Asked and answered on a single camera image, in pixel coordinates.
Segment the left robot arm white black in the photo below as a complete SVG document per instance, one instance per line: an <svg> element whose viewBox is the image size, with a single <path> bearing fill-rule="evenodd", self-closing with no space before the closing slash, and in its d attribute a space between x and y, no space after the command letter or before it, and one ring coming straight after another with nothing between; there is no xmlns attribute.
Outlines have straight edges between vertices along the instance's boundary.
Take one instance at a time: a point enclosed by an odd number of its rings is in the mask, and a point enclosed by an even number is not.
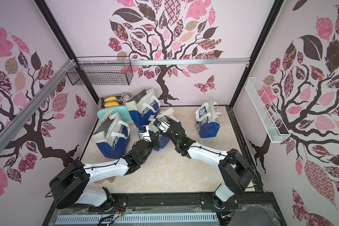
<svg viewBox="0 0 339 226"><path fill-rule="evenodd" d="M157 138L145 137L135 142L129 153L118 160L96 164L83 164L80 160L71 162L50 181L50 194L55 207L65 209L79 204L109 208L109 190L90 185L134 173L146 162L152 150L159 147Z"/></svg>

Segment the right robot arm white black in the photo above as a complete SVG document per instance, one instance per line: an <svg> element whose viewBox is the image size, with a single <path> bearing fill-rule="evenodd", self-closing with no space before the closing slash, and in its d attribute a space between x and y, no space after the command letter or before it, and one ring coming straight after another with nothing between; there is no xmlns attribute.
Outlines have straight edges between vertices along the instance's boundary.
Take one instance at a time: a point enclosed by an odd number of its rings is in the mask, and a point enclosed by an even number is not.
<svg viewBox="0 0 339 226"><path fill-rule="evenodd" d="M218 167L224 183L212 194L212 202L217 209L224 209L231 197L245 192L256 175L256 168L248 164L238 150L221 151L201 145L186 135L181 122L169 117L166 119L168 122L156 119L154 125L161 135L172 141L177 153Z"/></svg>

